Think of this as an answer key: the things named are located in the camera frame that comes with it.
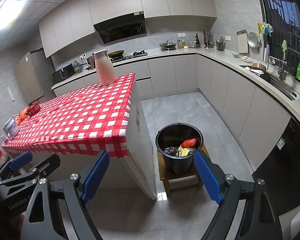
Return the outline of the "person left hand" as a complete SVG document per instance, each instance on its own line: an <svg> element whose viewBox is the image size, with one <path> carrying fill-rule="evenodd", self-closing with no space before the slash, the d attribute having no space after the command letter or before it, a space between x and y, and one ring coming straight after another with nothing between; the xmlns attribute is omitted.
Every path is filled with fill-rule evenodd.
<svg viewBox="0 0 300 240"><path fill-rule="evenodd" d="M8 220L7 239L20 239L25 216L19 214Z"/></svg>

